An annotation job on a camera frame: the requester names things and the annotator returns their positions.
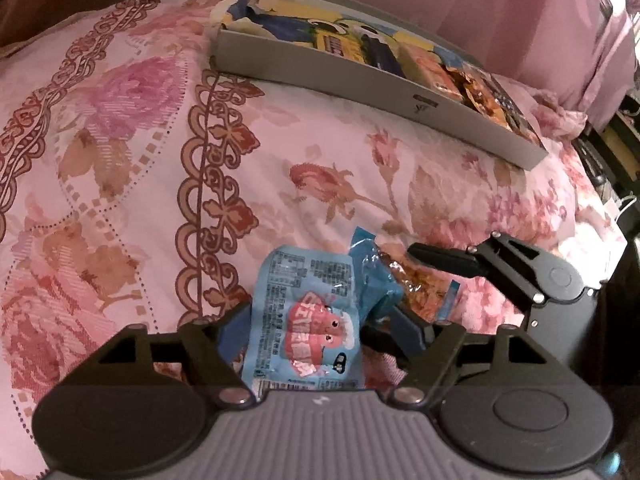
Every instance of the yellow package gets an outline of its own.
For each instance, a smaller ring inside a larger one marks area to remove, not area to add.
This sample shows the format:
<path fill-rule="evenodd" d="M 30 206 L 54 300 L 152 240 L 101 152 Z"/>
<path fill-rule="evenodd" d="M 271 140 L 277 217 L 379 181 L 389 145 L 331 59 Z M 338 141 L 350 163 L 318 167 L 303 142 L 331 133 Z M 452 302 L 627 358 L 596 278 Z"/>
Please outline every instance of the yellow package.
<path fill-rule="evenodd" d="M 316 30 L 316 49 L 324 50 L 329 54 L 335 56 L 342 56 L 358 63 L 366 64 L 364 56 L 362 55 L 362 49 L 360 42 L 350 38 L 349 36 L 342 36 L 340 34 L 334 34 L 327 32 L 326 30 Z"/>

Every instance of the floral fabric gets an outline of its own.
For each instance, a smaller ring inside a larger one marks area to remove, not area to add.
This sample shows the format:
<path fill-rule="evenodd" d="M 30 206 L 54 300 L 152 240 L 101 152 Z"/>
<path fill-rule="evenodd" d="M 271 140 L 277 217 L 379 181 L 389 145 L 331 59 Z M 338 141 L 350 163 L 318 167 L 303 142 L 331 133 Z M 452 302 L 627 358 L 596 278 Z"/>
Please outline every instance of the floral fabric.
<path fill-rule="evenodd" d="M 553 96 L 505 82 L 550 152 L 527 173 L 380 110 L 219 73 L 218 1 L 127 0 L 0 62 L 1 479 L 46 469 L 34 407 L 89 353 L 133 322 L 222 316 L 281 244 L 345 253 L 361 226 L 401 260 L 412 240 L 464 248 L 498 229 L 593 285 L 622 252 L 568 142 L 584 117 Z M 451 319 L 490 333 L 520 314 L 477 279 Z M 388 356 L 366 364 L 370 386 L 398 380 Z"/>

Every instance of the white logo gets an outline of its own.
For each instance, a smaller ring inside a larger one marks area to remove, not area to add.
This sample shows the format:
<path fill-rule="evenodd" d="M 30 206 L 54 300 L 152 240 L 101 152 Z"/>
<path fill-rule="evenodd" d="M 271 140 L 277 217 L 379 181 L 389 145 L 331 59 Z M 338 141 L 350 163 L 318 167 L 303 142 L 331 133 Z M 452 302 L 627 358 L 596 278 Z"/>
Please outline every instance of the white logo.
<path fill-rule="evenodd" d="M 325 402 L 331 402 L 331 399 L 327 396 L 320 396 L 320 397 L 316 397 L 314 399 L 314 402 L 318 405 L 318 406 L 322 406 Z"/>

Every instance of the gray box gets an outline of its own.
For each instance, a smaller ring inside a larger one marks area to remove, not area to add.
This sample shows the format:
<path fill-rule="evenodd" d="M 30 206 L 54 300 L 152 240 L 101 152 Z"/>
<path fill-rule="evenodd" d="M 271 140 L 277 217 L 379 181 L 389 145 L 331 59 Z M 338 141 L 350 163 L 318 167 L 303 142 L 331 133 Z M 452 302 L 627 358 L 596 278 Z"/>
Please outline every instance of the gray box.
<path fill-rule="evenodd" d="M 323 0 L 391 23 L 482 66 L 449 42 L 354 0 Z M 408 79 L 376 67 L 288 41 L 220 30 L 213 53 L 222 72 L 292 84 L 391 112 L 532 170 L 547 152 L 475 110 Z"/>

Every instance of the light blue packet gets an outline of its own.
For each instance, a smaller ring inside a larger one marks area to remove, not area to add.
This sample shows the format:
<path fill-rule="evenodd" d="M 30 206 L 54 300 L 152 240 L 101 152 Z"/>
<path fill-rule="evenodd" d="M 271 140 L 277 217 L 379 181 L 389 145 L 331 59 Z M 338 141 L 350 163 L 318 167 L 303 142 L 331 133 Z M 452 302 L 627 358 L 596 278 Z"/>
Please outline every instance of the light blue packet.
<path fill-rule="evenodd" d="M 367 317 L 377 321 L 388 316 L 404 292 L 389 268 L 380 260 L 376 236 L 356 227 L 351 238 L 349 256 L 353 259 L 356 304 L 360 323 Z"/>
<path fill-rule="evenodd" d="M 262 263 L 242 380 L 266 390 L 364 387 L 353 261 L 282 246 Z"/>

